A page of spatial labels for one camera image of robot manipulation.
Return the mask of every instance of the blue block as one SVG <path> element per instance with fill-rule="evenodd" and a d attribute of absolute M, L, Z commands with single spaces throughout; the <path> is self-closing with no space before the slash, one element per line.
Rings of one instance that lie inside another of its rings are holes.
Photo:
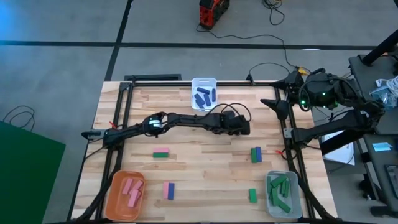
<path fill-rule="evenodd" d="M 200 92 L 200 93 L 204 93 L 204 94 L 207 94 L 207 95 L 210 94 L 210 91 L 208 91 L 208 90 L 206 90 L 206 89 L 204 89 L 204 88 L 198 87 L 197 90 L 198 90 L 198 92 Z"/>
<path fill-rule="evenodd" d="M 257 154 L 257 161 L 262 162 L 262 154 L 261 154 L 261 148 L 256 147 L 256 154 Z"/>
<path fill-rule="evenodd" d="M 203 104 L 199 103 L 198 100 L 195 100 L 195 103 L 199 106 L 200 109 L 205 109 Z"/>
<path fill-rule="evenodd" d="M 200 97 L 200 95 L 197 93 L 195 94 L 193 97 L 195 97 L 197 105 L 204 105 L 206 102 L 202 99 L 202 97 Z"/>
<path fill-rule="evenodd" d="M 167 195 L 167 199 L 174 200 L 174 183 L 169 183 L 169 194 Z"/>
<path fill-rule="evenodd" d="M 211 90 L 211 100 L 212 100 L 213 102 L 216 101 L 216 89 L 212 89 L 212 90 Z"/>
<path fill-rule="evenodd" d="M 209 95 L 205 94 L 204 97 L 205 97 L 206 105 L 211 106 Z"/>

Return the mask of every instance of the pink block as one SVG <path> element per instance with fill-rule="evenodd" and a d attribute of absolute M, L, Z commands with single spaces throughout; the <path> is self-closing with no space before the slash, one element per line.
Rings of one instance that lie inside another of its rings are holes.
<path fill-rule="evenodd" d="M 132 184 L 132 179 L 128 178 L 127 182 L 126 182 L 126 184 L 125 184 L 125 186 L 123 188 L 122 194 L 128 194 L 129 193 L 129 189 L 131 187 L 131 184 Z"/>
<path fill-rule="evenodd" d="M 168 148 L 155 148 L 154 152 L 169 152 Z"/>
<path fill-rule="evenodd" d="M 142 186 L 143 182 L 141 180 L 138 180 L 136 184 L 132 187 L 135 190 L 139 190 L 139 188 Z"/>
<path fill-rule="evenodd" d="M 136 204 L 136 200 L 137 200 L 137 198 L 138 198 L 138 193 L 139 193 L 139 191 L 138 190 L 136 190 L 136 189 L 133 189 L 132 190 L 132 193 L 131 193 L 131 197 L 130 197 L 130 200 L 129 200 L 129 204 L 128 204 L 128 207 L 134 207 L 134 205 Z"/>
<path fill-rule="evenodd" d="M 163 183 L 163 198 L 167 199 L 169 197 L 169 183 L 164 182 Z"/>

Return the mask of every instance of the black cable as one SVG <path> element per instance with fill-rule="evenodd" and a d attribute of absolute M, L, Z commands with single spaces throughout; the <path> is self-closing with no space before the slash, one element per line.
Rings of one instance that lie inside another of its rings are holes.
<path fill-rule="evenodd" d="M 210 30 L 199 30 L 198 28 L 200 27 L 200 24 L 197 26 L 197 32 L 207 32 L 207 33 L 210 33 L 211 35 L 213 35 L 214 37 L 216 37 L 217 39 L 222 39 L 222 38 L 227 38 L 227 37 L 234 37 L 234 38 L 237 38 L 237 39 L 241 39 L 241 40 L 247 40 L 247 39 L 253 39 L 253 38 L 257 38 L 257 37 L 273 37 L 273 38 L 275 38 L 275 39 L 278 39 L 278 40 L 280 40 L 281 42 L 282 42 L 282 46 L 283 46 L 283 48 L 284 48 L 284 53 L 285 53 L 285 61 L 286 61 L 286 63 L 288 64 L 288 65 L 290 65 L 291 67 L 294 67 L 294 68 L 296 68 L 296 69 L 299 69 L 300 67 L 299 66 L 297 66 L 297 65 L 292 65 L 290 62 L 289 62 L 289 60 L 287 60 L 287 50 L 286 50 L 286 46 L 285 46 L 285 41 L 282 39 L 282 38 L 280 38 L 280 37 L 277 37 L 277 36 L 275 36 L 275 35 L 272 35 L 272 34 L 260 34 L 260 35 L 255 35 L 255 36 L 251 36 L 251 37 L 239 37 L 239 36 L 236 36 L 236 35 L 224 35 L 224 36 L 217 36 L 216 34 L 214 34 L 212 31 L 210 31 Z"/>
<path fill-rule="evenodd" d="M 340 166 L 338 166 L 338 167 L 336 167 L 336 168 L 334 168 L 334 169 L 332 169 L 332 170 L 329 170 L 328 173 L 329 173 L 329 174 L 332 174 L 332 173 L 334 173 L 334 172 L 340 170 L 340 169 L 343 168 L 344 166 L 347 166 L 347 165 L 354 159 L 354 156 L 355 156 L 355 150 L 353 150 L 353 156 L 351 156 L 351 159 L 350 159 L 348 162 L 346 162 L 346 163 L 344 163 L 344 164 L 342 164 L 342 165 L 340 165 Z"/>
<path fill-rule="evenodd" d="M 248 111 L 248 113 L 249 113 L 249 120 L 248 120 L 248 122 L 251 121 L 251 113 L 250 113 L 249 108 L 247 108 L 247 106 L 244 106 L 244 105 L 241 104 L 241 103 L 231 103 L 231 104 L 229 104 L 228 106 L 225 106 L 225 107 L 221 110 L 221 113 L 224 112 L 224 110 L 225 110 L 227 107 L 230 107 L 230 108 L 234 109 L 234 107 L 233 107 L 232 105 L 240 105 L 240 106 L 243 106 L 244 109 L 246 109 L 246 111 Z"/>
<path fill-rule="evenodd" d="M 255 65 L 255 66 L 251 67 L 250 70 L 249 70 L 249 75 L 251 75 L 251 70 L 253 70 L 254 68 L 256 68 L 257 66 L 260 66 L 260 65 L 278 65 L 278 66 L 284 68 L 287 71 L 288 74 L 290 73 L 289 69 L 287 69 L 285 66 L 283 66 L 281 64 L 274 63 L 274 62 L 265 62 L 265 63 L 259 63 L 259 64 Z"/>
<path fill-rule="evenodd" d="M 284 152 L 285 152 L 285 151 L 286 151 L 286 149 L 282 150 L 281 156 L 282 156 L 282 158 L 283 158 L 284 160 L 287 161 L 287 158 L 284 156 Z M 297 157 L 297 152 L 296 152 L 296 154 L 292 157 L 292 160 L 295 159 L 296 157 Z"/>
<path fill-rule="evenodd" d="M 85 162 L 90 156 L 96 154 L 97 152 L 100 152 L 100 150 L 102 150 L 102 149 L 104 149 L 104 148 L 105 148 L 105 147 L 103 146 L 103 147 L 101 147 L 101 148 L 95 150 L 94 152 L 92 152 L 91 154 L 89 154 L 88 156 L 86 156 L 85 159 L 83 160 L 83 162 Z"/>
<path fill-rule="evenodd" d="M 314 146 L 309 146 L 308 144 L 303 144 L 305 147 L 310 147 L 310 148 L 312 148 L 312 149 L 319 149 L 319 150 L 321 150 L 321 148 L 318 148 L 318 147 L 314 147 Z"/>
<path fill-rule="evenodd" d="M 283 23 L 283 21 L 285 20 L 285 14 L 278 10 L 278 8 L 280 8 L 282 6 L 282 0 L 280 0 L 280 1 L 274 0 L 274 3 L 271 3 L 271 0 L 262 0 L 262 5 L 264 7 L 266 7 L 267 9 L 271 10 L 271 13 L 269 14 L 269 22 L 272 25 L 277 26 L 277 25 Z M 280 22 L 274 23 L 272 21 L 272 13 L 274 12 L 274 10 L 277 11 L 280 15 L 282 15 L 282 19 L 280 20 Z"/>
<path fill-rule="evenodd" d="M 8 112 L 8 113 L 5 115 L 5 117 L 2 119 L 2 121 L 6 123 L 7 117 L 8 117 L 13 111 L 15 111 L 15 110 L 18 109 L 18 108 L 28 108 L 28 109 L 32 110 L 32 112 L 30 112 L 30 111 L 23 111 L 23 112 L 20 112 L 20 113 L 14 115 L 14 116 L 8 121 L 8 123 L 9 123 L 9 124 L 12 124 L 12 120 L 13 120 L 14 118 L 18 117 L 18 116 L 21 115 L 21 114 L 24 114 L 24 113 L 30 114 L 30 119 L 26 122 L 26 124 L 24 124 L 24 125 L 22 125 L 22 126 L 18 126 L 18 128 L 24 128 L 24 127 L 26 127 L 26 126 L 30 123 L 30 121 L 33 121 L 32 127 L 30 128 L 30 132 L 32 132 L 32 131 L 33 131 L 33 128 L 34 128 L 34 126 L 35 126 L 35 118 L 34 118 L 35 110 L 34 110 L 33 108 L 31 108 L 30 106 L 20 105 L 20 106 L 15 107 L 14 109 L 10 110 L 10 112 Z"/>

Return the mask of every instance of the wooden tabletop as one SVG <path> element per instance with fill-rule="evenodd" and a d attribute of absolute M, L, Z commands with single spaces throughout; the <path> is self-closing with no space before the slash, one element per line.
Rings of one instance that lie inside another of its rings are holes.
<path fill-rule="evenodd" d="M 113 120 L 119 84 L 104 82 L 94 128 L 111 127 L 109 121 Z M 284 148 L 280 123 L 276 114 L 260 103 L 261 98 L 274 99 L 274 89 L 218 87 L 217 97 L 218 103 L 239 102 L 250 109 L 250 135 L 214 135 L 202 128 L 174 127 L 159 138 L 142 135 L 126 140 L 122 170 L 138 171 L 146 178 L 144 201 L 137 222 L 281 221 L 267 213 L 264 186 L 264 177 L 270 170 L 288 170 L 287 162 L 275 153 L 275 150 Z M 191 108 L 190 100 L 190 87 L 136 87 L 129 125 L 141 123 L 145 117 L 160 111 L 200 114 Z M 237 106 L 236 109 L 248 117 L 244 108 Z M 303 112 L 297 107 L 294 114 L 298 127 L 313 126 L 311 112 Z M 262 148 L 263 162 L 252 164 L 250 148 L 256 146 Z M 90 144 L 87 154 L 100 147 L 101 142 Z M 152 152 L 155 147 L 169 147 L 169 158 L 154 159 Z M 72 218 L 81 215 L 98 193 L 105 157 L 106 150 L 102 150 L 85 162 Z M 326 210 L 336 216 L 321 151 L 306 148 L 303 157 L 312 192 Z M 162 199 L 162 184 L 165 181 L 175 183 L 174 200 Z M 249 202 L 250 188 L 257 189 L 258 203 Z M 300 197 L 304 216 L 307 217 L 302 192 Z"/>

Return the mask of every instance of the cable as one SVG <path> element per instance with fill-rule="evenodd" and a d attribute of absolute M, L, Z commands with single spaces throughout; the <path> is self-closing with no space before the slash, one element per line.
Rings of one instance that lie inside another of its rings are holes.
<path fill-rule="evenodd" d="M 305 147 L 310 147 L 310 148 L 312 148 L 312 149 L 319 149 L 319 150 L 321 150 L 321 148 L 318 148 L 318 147 L 314 147 L 314 146 L 309 146 L 308 144 L 303 144 Z"/>
<path fill-rule="evenodd" d="M 354 156 L 355 156 L 355 150 L 353 150 L 353 156 L 351 156 L 351 159 L 350 159 L 348 162 L 346 162 L 346 163 L 344 163 L 344 164 L 342 164 L 342 165 L 340 165 L 340 166 L 338 166 L 338 167 L 336 167 L 336 168 L 334 168 L 334 169 L 332 169 L 332 170 L 329 170 L 328 173 L 329 173 L 329 174 L 332 174 L 332 173 L 334 173 L 334 172 L 340 170 L 340 169 L 343 168 L 344 166 L 347 166 L 347 165 L 350 164 L 350 162 L 354 159 Z"/>
<path fill-rule="evenodd" d="M 265 62 L 265 63 L 259 63 L 259 64 L 255 65 L 255 66 L 251 67 L 250 70 L 249 70 L 249 75 L 251 75 L 251 70 L 253 70 L 254 68 L 256 68 L 257 66 L 260 66 L 260 65 L 278 65 L 278 66 L 286 69 L 288 74 L 290 73 L 289 69 L 287 69 L 285 66 L 283 66 L 281 64 L 274 63 L 274 62 Z"/>
<path fill-rule="evenodd" d="M 230 107 L 230 108 L 234 109 L 234 107 L 233 107 L 232 105 L 241 105 L 241 106 L 243 106 L 244 109 L 246 109 L 246 110 L 248 111 L 248 113 L 249 113 L 249 120 L 248 120 L 248 122 L 251 121 L 251 113 L 250 113 L 249 108 L 247 108 L 247 106 L 244 106 L 244 105 L 241 104 L 241 103 L 231 103 L 231 104 L 229 104 L 228 106 L 225 106 L 225 107 L 221 110 L 221 113 L 224 112 L 224 110 L 225 110 L 227 107 Z"/>
<path fill-rule="evenodd" d="M 283 21 L 285 20 L 285 14 L 281 11 L 279 11 L 278 8 L 280 8 L 282 6 L 282 0 L 274 0 L 275 3 L 271 3 L 271 0 L 262 0 L 262 5 L 264 7 L 266 7 L 267 9 L 271 10 L 271 13 L 269 14 L 269 22 L 273 25 L 273 26 L 277 26 L 281 23 L 283 23 Z M 276 22 L 274 23 L 272 21 L 272 13 L 275 11 L 277 11 L 280 15 L 282 15 L 282 19 L 280 20 L 280 22 Z"/>
<path fill-rule="evenodd" d="M 341 110 L 339 110 L 339 111 L 336 111 L 336 112 L 332 112 L 332 113 L 331 113 L 331 116 L 326 116 L 326 118 L 323 118 L 323 119 L 320 119 L 320 120 L 317 120 L 317 121 L 314 121 L 314 122 L 324 121 L 324 120 L 326 120 L 326 119 L 334 119 L 335 117 L 341 115 L 342 113 L 340 113 L 340 114 L 338 114 L 338 115 L 334 115 L 334 114 L 335 114 L 335 113 L 339 113 L 339 112 L 343 111 L 344 109 L 346 109 L 346 108 L 343 108 L 343 109 L 341 109 Z"/>
<path fill-rule="evenodd" d="M 84 158 L 83 162 L 85 162 L 90 156 L 96 154 L 97 152 L 100 152 L 100 150 L 102 150 L 102 149 L 104 149 L 104 148 L 105 148 L 105 147 L 103 146 L 103 147 L 101 147 L 101 148 L 95 150 L 94 152 L 92 152 L 91 154 L 89 154 L 88 156 L 86 156 L 86 157 Z"/>
<path fill-rule="evenodd" d="M 197 119 L 197 120 L 200 121 L 200 120 L 202 120 L 202 119 L 205 119 L 211 112 L 213 112 L 213 110 L 215 110 L 215 109 L 216 109 L 217 107 L 219 107 L 219 106 L 225 106 L 225 107 L 221 110 L 221 112 L 224 111 L 225 108 L 230 107 L 230 108 L 232 108 L 232 110 L 235 111 L 235 113 L 236 113 L 238 116 L 240 116 L 241 114 L 235 109 L 235 107 L 233 107 L 233 106 L 231 106 L 231 105 L 241 105 L 241 106 L 243 106 L 243 107 L 248 111 L 248 113 L 249 113 L 249 122 L 251 121 L 251 113 L 250 113 L 249 109 L 248 109 L 246 106 L 244 106 L 243 104 L 241 104 L 241 103 L 231 103 L 231 104 L 220 103 L 220 104 L 216 105 L 215 107 L 213 107 L 213 109 L 211 109 L 209 112 L 207 112 L 207 114 L 205 114 L 202 118 L 199 118 L 199 119 Z"/>
<path fill-rule="evenodd" d="M 198 29 L 199 27 L 200 27 L 200 24 L 197 26 L 197 32 L 207 32 L 207 33 L 210 33 L 211 35 L 213 35 L 213 36 L 216 37 L 217 39 L 223 39 L 223 38 L 227 38 L 227 37 L 234 37 L 234 38 L 241 39 L 241 40 L 253 39 L 253 38 L 257 38 L 257 37 L 273 37 L 273 38 L 275 38 L 275 39 L 278 39 L 278 40 L 280 40 L 280 41 L 282 42 L 282 46 L 283 46 L 283 48 L 284 48 L 284 54 L 285 54 L 285 61 L 286 61 L 286 63 L 287 63 L 288 65 L 290 65 L 291 67 L 294 67 L 294 68 L 296 68 L 296 69 L 299 69 L 299 68 L 300 68 L 300 67 L 297 66 L 297 65 L 292 65 L 292 64 L 289 62 L 289 60 L 287 60 L 287 50 L 286 50 L 286 46 L 285 46 L 285 41 L 284 41 L 282 38 L 280 38 L 280 37 L 277 37 L 277 36 L 272 35 L 272 34 L 260 34 L 260 35 L 255 35 L 255 36 L 251 36 L 251 37 L 239 37 L 239 36 L 236 36 L 236 35 L 217 36 L 216 34 L 214 34 L 214 33 L 213 33 L 212 31 L 210 31 L 210 30 L 199 30 L 199 29 Z"/>
<path fill-rule="evenodd" d="M 19 115 L 22 115 L 22 114 L 27 113 L 27 114 L 30 114 L 29 120 L 26 122 L 26 124 L 24 124 L 24 125 L 22 125 L 22 126 L 18 126 L 18 128 L 24 128 L 24 127 L 26 127 L 26 126 L 30 123 L 30 121 L 33 121 L 32 127 L 30 128 L 30 132 L 32 132 L 32 131 L 33 131 L 33 128 L 34 128 L 34 126 L 35 126 L 35 118 L 34 118 L 35 110 L 34 110 L 33 108 L 31 108 L 30 106 L 20 105 L 20 106 L 15 107 L 14 109 L 10 110 L 10 112 L 8 112 L 8 113 L 5 115 L 5 117 L 2 119 L 2 121 L 6 123 L 7 117 L 8 117 L 13 111 L 15 111 L 15 110 L 18 109 L 18 108 L 28 108 L 28 109 L 32 110 L 32 112 L 30 112 L 30 111 L 23 111 L 23 112 L 20 112 L 20 113 L 14 115 L 14 116 L 8 121 L 8 124 L 13 125 L 13 124 L 12 124 L 12 120 L 13 120 L 14 118 L 18 117 Z"/>
<path fill-rule="evenodd" d="M 386 85 L 387 85 L 388 89 L 391 91 L 391 93 L 395 97 L 398 97 L 398 77 L 391 78 L 390 80 L 387 80 Z"/>

